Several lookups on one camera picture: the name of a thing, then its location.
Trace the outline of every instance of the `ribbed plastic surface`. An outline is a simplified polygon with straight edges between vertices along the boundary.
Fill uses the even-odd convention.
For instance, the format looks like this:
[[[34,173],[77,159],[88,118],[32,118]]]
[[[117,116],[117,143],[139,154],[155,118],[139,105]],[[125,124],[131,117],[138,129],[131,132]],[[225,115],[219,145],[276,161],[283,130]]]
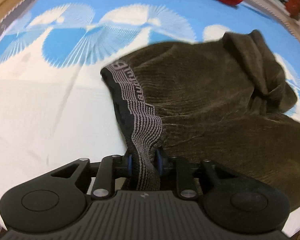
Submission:
[[[213,224],[193,201],[171,191],[118,191],[95,201],[76,223],[58,232],[29,235],[9,231],[2,240],[284,240],[280,231],[259,236],[239,235]]]

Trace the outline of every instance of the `bed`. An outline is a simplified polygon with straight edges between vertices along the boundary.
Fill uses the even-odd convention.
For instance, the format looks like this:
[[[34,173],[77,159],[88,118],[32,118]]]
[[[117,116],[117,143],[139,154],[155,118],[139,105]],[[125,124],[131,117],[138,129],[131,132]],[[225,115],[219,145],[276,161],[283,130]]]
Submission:
[[[286,114],[300,122],[300,42],[251,3],[24,0],[5,19],[11,24],[0,22],[0,198],[11,187],[75,159],[97,162],[124,154],[99,72],[148,44],[207,42],[226,31],[260,30],[298,96]],[[300,208],[283,231],[292,236],[298,230]]]

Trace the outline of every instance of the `bed sheet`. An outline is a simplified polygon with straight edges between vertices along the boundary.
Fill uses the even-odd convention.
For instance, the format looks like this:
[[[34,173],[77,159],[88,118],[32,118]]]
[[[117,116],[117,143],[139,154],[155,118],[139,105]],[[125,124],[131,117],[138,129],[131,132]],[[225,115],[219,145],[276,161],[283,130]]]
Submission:
[[[37,0],[0,37],[0,198],[9,188],[80,157],[124,154],[100,69],[162,41],[217,40],[259,29],[298,96],[300,43],[246,3],[216,0]],[[284,228],[300,229],[300,209]]]

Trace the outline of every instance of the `metal screw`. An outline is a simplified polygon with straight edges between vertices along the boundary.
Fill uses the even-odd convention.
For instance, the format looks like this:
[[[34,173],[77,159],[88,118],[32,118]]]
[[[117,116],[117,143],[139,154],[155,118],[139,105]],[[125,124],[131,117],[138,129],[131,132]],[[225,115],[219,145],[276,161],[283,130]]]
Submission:
[[[192,197],[195,197],[196,195],[197,195],[197,193],[192,189],[185,189],[185,190],[181,191],[181,196],[183,196],[185,198],[192,198]]]
[[[93,194],[96,196],[96,197],[106,197],[109,195],[109,191],[107,191],[106,189],[104,188],[98,188],[96,190],[93,191]]]

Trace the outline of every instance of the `brown cloth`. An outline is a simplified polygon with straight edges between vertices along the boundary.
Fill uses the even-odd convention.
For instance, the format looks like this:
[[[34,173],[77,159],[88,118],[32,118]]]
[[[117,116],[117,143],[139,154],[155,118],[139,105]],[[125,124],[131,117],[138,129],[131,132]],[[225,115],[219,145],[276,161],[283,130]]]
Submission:
[[[259,31],[202,44],[166,42],[101,70],[133,156],[130,187],[157,190],[154,150],[208,158],[287,194],[300,206],[297,97]]]

